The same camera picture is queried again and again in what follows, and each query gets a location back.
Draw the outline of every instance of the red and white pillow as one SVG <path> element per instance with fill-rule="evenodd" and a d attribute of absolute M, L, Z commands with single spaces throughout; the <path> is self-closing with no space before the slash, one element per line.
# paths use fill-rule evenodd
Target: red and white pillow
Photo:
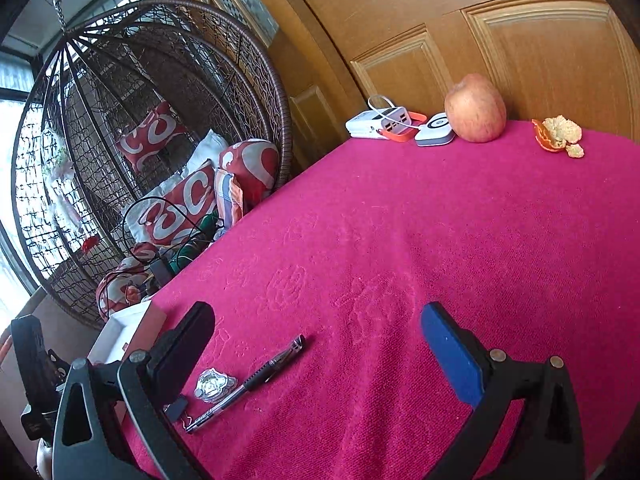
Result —
<path fill-rule="evenodd" d="M 136 205 L 131 205 L 127 203 L 121 211 L 121 214 L 124 216 L 125 213 L 127 216 L 125 217 L 125 223 L 127 224 L 127 228 L 133 236 L 133 239 L 136 243 L 142 242 L 150 242 L 149 235 L 146 232 L 145 226 L 140 225 L 138 223 L 138 219 L 142 216 L 147 209 L 149 209 L 155 202 L 160 202 L 157 199 L 152 199 L 153 196 L 164 196 L 169 193 L 176 184 L 180 184 L 182 180 L 180 173 L 174 173 L 164 182 L 158 184 L 155 188 L 149 191 L 143 198 L 147 200 L 143 200 L 138 202 Z"/>
<path fill-rule="evenodd" d="M 114 312 L 140 302 L 140 293 L 132 295 L 131 291 L 135 291 L 149 277 L 150 271 L 141 262 L 153 260 L 158 254 L 158 248 L 147 242 L 136 244 L 131 252 L 135 257 L 124 258 L 119 266 L 102 279 L 95 291 L 98 311 L 105 321 Z"/>
<path fill-rule="evenodd" d="M 120 137 L 116 148 L 131 163 L 133 171 L 140 173 L 150 156 L 162 150 L 175 136 L 186 132 L 187 128 L 171 113 L 169 103 L 162 101 L 136 129 Z"/>
<path fill-rule="evenodd" d="M 156 201 L 142 213 L 138 223 L 145 226 L 151 243 L 170 246 L 195 233 L 191 222 L 197 224 L 216 207 L 215 171 L 207 160 L 164 196 L 175 206 Z"/>
<path fill-rule="evenodd" d="M 250 211 L 271 194 L 278 171 L 278 149 L 272 142 L 249 139 L 220 153 L 220 168 L 233 173 Z"/>

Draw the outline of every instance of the wireless charger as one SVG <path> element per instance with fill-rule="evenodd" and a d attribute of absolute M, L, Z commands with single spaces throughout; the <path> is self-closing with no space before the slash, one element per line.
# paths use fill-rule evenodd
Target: wireless charger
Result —
<path fill-rule="evenodd" d="M 415 136 L 415 143 L 418 146 L 442 146 L 449 144 L 455 136 L 456 133 L 451 129 L 447 115 L 441 112 L 420 126 Z"/>

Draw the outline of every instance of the green cloth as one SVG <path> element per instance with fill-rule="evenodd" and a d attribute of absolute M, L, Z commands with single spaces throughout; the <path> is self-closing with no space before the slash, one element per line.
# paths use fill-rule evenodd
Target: green cloth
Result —
<path fill-rule="evenodd" d="M 213 235 L 216 234 L 218 230 L 217 222 L 217 209 L 213 213 L 204 216 L 202 220 L 198 222 L 197 225 L 202 232 L 196 232 L 194 230 L 194 235 L 191 240 L 186 242 L 169 261 L 169 267 L 171 267 L 174 274 L 178 274 L 209 246 L 209 243 L 213 240 Z"/>

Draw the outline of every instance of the pink tablecloth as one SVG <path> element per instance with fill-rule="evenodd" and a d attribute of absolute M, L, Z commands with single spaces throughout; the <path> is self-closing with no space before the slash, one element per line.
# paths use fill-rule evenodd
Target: pink tablecloth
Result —
<path fill-rule="evenodd" d="M 524 122 L 480 145 L 350 140 L 159 292 L 167 327 L 196 300 L 215 309 L 190 396 L 206 367 L 244 380 L 297 334 L 310 341 L 185 435 L 212 476 L 422 478 L 470 411 L 423 341 L 431 300 L 488 348 L 564 358 L 591 472 L 640 400 L 640 147 L 592 131 L 582 145 L 581 160 L 544 152 Z M 191 398 L 192 415 L 208 406 Z"/>

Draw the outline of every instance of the ceiling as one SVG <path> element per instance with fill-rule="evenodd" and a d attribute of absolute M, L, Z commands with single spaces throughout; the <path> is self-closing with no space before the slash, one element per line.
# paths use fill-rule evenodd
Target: ceiling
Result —
<path fill-rule="evenodd" d="M 62 9 L 69 20 L 91 0 L 62 0 Z M 36 54 L 60 30 L 56 12 L 50 0 L 29 0 L 18 15 L 2 44 L 30 56 Z"/>

